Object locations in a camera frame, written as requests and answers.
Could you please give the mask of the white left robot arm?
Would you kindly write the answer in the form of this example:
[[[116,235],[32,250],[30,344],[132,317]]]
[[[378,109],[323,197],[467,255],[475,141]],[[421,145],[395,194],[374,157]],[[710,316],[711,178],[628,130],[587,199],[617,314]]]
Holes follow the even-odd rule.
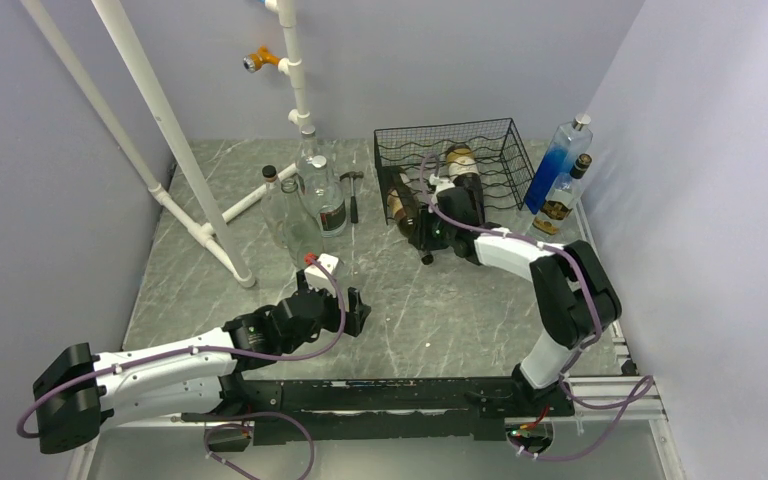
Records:
[[[43,454],[75,449],[102,431],[172,413],[214,412],[239,417],[246,390],[231,382],[245,371],[279,361],[299,361],[297,349],[322,331],[357,337],[371,313],[354,287],[309,284],[298,272],[297,289],[276,305],[239,315],[203,334],[133,351],[92,352],[88,343],[65,348],[32,386],[37,430],[17,432],[37,440]]]

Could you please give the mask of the clear bottle black gold label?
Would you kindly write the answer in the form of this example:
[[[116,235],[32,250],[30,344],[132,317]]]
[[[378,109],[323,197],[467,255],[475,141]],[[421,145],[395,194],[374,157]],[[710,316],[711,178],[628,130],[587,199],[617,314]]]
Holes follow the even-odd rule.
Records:
[[[297,270],[306,266],[309,254],[318,257],[325,251],[323,237],[316,220],[306,210],[295,177],[281,181],[284,210],[283,235],[293,265]]]

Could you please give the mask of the brown bottle gold foil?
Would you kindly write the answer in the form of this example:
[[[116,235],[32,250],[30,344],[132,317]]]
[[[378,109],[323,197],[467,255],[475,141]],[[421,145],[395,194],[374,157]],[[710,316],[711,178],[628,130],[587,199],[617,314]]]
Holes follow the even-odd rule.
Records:
[[[474,225],[482,225],[486,220],[484,191],[473,150],[467,144],[455,144],[444,152],[444,157],[450,180],[469,194],[476,212]]]

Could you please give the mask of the blue square glass bottle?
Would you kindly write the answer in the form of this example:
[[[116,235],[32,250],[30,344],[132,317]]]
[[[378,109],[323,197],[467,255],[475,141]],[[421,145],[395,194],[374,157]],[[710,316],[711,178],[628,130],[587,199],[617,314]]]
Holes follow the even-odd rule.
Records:
[[[568,173],[578,156],[587,151],[593,139],[590,124],[591,117],[580,113],[557,127],[524,197],[530,213],[539,211],[556,178]]]

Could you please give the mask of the clear bottle red black label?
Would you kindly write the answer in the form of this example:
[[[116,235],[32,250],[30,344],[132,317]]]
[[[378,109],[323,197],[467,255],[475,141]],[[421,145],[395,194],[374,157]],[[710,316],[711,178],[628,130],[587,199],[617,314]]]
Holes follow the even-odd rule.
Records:
[[[260,200],[261,213],[274,243],[279,248],[286,248],[283,232],[285,207],[283,192],[278,172],[273,165],[266,165],[261,170],[264,179],[264,195]]]

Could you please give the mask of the dark green wine bottle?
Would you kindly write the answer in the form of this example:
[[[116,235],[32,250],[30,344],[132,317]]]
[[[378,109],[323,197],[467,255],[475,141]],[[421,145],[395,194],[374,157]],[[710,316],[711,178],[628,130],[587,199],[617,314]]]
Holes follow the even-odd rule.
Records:
[[[388,214],[396,222],[399,232],[419,255],[423,265],[434,261],[433,255],[422,247],[423,234],[418,230],[421,219],[419,202],[409,187],[410,178],[401,167],[386,167],[385,178],[389,182],[386,197]]]

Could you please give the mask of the clear bottle black gold cap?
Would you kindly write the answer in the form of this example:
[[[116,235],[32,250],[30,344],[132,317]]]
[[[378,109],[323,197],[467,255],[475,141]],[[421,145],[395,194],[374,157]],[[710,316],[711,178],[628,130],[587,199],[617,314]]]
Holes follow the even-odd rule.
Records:
[[[560,232],[564,221],[583,193],[582,178],[592,165],[592,157],[580,154],[567,173],[556,177],[546,200],[532,221],[532,227],[542,235],[554,236]]]

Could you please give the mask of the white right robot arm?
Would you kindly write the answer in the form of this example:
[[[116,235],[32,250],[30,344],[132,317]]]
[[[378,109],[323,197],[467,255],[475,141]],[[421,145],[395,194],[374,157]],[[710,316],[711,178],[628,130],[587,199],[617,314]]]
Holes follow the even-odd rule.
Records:
[[[549,387],[622,314],[622,304],[592,245],[546,243],[508,228],[474,226],[446,215],[426,191],[428,208],[464,237],[467,259],[529,281],[536,294],[541,334],[514,368],[511,401],[534,415],[550,399]]]

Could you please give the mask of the clear glass bottle silver cap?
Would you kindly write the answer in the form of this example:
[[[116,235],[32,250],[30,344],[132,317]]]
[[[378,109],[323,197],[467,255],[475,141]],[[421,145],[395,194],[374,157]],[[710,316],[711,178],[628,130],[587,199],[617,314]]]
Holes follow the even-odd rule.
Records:
[[[318,221],[325,238],[340,235],[347,222],[345,196],[339,178],[324,155],[315,155],[307,163],[305,195],[310,213]]]

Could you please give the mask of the clear round glass bottle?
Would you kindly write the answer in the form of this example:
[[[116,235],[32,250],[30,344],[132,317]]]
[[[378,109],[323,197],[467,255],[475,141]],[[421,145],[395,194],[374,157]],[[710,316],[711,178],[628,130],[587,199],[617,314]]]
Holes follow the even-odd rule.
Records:
[[[298,177],[299,188],[302,192],[310,183],[315,175],[313,160],[320,154],[319,142],[316,135],[316,128],[312,124],[304,125],[300,129],[301,144],[299,156],[295,162],[296,175]]]

